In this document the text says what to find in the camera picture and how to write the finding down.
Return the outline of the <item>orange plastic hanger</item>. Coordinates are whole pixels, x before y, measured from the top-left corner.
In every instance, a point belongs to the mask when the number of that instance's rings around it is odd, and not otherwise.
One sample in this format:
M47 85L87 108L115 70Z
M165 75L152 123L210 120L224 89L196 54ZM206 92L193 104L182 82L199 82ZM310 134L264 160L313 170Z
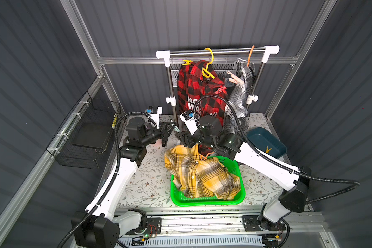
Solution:
M199 154L199 158L200 158L201 160L206 160L206 159L208 159L209 156L213 156L213 155L215 155L215 154L216 154L215 152L211 151L211 152L209 152L209 153Z

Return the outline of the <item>yellow plaid long-sleeve shirt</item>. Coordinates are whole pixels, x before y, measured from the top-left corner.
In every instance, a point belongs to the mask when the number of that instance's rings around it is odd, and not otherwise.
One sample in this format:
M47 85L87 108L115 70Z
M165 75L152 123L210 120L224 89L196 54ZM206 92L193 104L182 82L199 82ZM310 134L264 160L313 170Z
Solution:
M175 146L164 154L164 165L172 183L187 198L216 197L233 200L241 191L240 177L232 174L218 158L199 158L199 147Z

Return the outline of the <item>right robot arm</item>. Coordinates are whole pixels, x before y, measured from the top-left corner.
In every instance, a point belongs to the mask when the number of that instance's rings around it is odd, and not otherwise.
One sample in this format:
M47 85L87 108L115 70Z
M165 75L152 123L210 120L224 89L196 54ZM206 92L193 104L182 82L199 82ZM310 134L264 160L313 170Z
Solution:
M196 110L198 106L197 102L193 109L180 115L180 119L187 126L188 131L178 133L176 136L184 146L204 145L211 147L220 156L251 167L281 186L282 192L277 199L263 206L258 217L262 224L276 223L290 213L303 212L308 204L342 195L360 185L358 181L352 179L315 177L310 175L307 167L299 168L282 162L254 146L243 130L240 130L240 135L223 133L220 121L212 115L199 115ZM311 180L346 184L347 187L309 200L308 190Z

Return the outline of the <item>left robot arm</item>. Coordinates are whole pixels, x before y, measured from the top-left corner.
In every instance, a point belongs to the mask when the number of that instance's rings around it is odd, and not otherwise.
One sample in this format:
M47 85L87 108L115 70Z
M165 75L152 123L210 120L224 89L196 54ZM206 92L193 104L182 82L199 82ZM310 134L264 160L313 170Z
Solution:
M159 123L162 107L150 106L145 112L130 112L126 130L128 142L119 144L118 127L114 127L116 164L112 167L108 179L84 211L75 213L71 221L71 230L59 242L62 248L74 237L76 244L85 248L113 248L119 239L132 230L145 230L146 212L131 209L120 216L115 216L117 203L126 189L127 183L141 166L147 146L157 140L162 146L167 145L168 138L177 127L175 122Z

